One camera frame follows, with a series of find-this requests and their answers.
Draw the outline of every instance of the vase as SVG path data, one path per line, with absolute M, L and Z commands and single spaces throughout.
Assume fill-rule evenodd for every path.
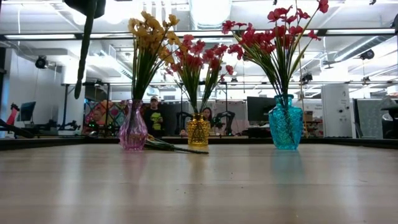
M 188 145 L 207 146 L 209 143 L 210 122 L 203 120 L 202 113 L 193 114 L 191 121 L 187 122 Z
M 276 106 L 269 112 L 272 140 L 278 149 L 296 150 L 303 132 L 303 111 L 292 106 L 293 95 L 275 96 Z
M 127 151 L 143 150 L 148 130 L 140 113 L 142 100 L 133 100 L 127 105 L 129 112 L 119 131 L 120 145 Z

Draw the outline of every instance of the flower bouquet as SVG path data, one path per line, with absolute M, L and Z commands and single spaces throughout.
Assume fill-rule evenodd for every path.
M 223 56 L 228 50 L 228 46 L 223 44 L 215 45 L 211 49 L 205 50 L 205 43 L 198 40 L 196 44 L 192 43 L 193 36 L 185 35 L 179 50 L 175 51 L 176 62 L 171 64 L 171 69 L 177 72 L 180 81 L 186 89 L 189 102 L 193 108 L 193 120 L 188 122 L 188 144 L 202 146 L 208 144 L 210 132 L 210 122 L 203 120 L 202 111 L 205 108 L 211 92 L 215 89 L 218 82 L 223 80 L 226 74 L 219 76 L 222 69 L 221 63 Z M 207 64 L 205 81 L 200 81 L 200 73 L 204 64 Z M 226 66 L 227 73 L 233 74 L 233 67 Z M 204 85 L 205 90 L 201 98 L 201 106 L 198 108 L 197 91 L 199 85 Z
M 179 39 L 169 29 L 178 24 L 174 15 L 169 15 L 170 22 L 162 25 L 155 17 L 143 11 L 144 21 L 130 19 L 129 31 L 133 34 L 134 54 L 132 60 L 132 82 L 129 113 L 119 132 L 120 143 L 125 150 L 141 150 L 147 139 L 147 127 L 140 114 L 142 97 L 156 71 L 165 63 L 173 61 L 168 45 L 178 44 Z
M 278 149 L 296 149 L 300 142 L 303 112 L 300 108 L 292 106 L 293 96 L 288 94 L 288 89 L 289 81 L 311 40 L 320 40 L 313 30 L 308 33 L 311 40 L 299 50 L 296 58 L 294 55 L 313 16 L 318 11 L 326 13 L 328 8 L 328 0 L 318 0 L 318 8 L 312 17 L 297 7 L 293 13 L 290 13 L 292 6 L 288 9 L 277 8 L 268 14 L 269 22 L 275 24 L 274 28 L 264 32 L 256 32 L 251 23 L 235 21 L 223 23 L 224 34 L 236 26 L 239 28 L 232 31 L 238 44 L 229 46 L 228 53 L 237 53 L 238 60 L 243 58 L 259 65 L 277 94 L 275 97 L 277 106 L 270 111 L 269 122 L 272 139 Z M 304 19 L 309 21 L 301 27 L 300 22 Z M 241 30 L 242 26 L 246 26 L 246 30 Z

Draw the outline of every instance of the desk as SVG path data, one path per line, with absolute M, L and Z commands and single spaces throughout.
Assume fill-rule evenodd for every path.
M 84 144 L 0 151 L 1 223 L 398 223 L 398 151 Z

